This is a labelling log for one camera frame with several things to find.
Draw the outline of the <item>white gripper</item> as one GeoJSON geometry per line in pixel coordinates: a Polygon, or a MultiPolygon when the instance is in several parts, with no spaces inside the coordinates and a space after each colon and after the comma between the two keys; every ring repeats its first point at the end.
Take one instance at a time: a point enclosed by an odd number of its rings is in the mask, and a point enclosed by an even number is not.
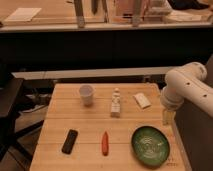
{"type": "Polygon", "coordinates": [[[175,116],[174,111],[176,111],[183,104],[184,98],[173,92],[168,87],[164,87],[160,94],[160,101],[166,108],[163,110],[163,124],[170,125],[175,116]]]}

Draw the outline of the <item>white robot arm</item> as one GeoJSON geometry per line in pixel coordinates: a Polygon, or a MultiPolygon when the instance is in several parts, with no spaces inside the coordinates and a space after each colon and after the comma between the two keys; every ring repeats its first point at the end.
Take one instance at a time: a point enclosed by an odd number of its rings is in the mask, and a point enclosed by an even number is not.
{"type": "Polygon", "coordinates": [[[163,124],[170,125],[176,111],[185,100],[213,118],[213,88],[204,83],[206,67],[199,62],[191,62],[169,70],[165,75],[166,86],[161,90],[160,102],[164,106],[163,124]]]}

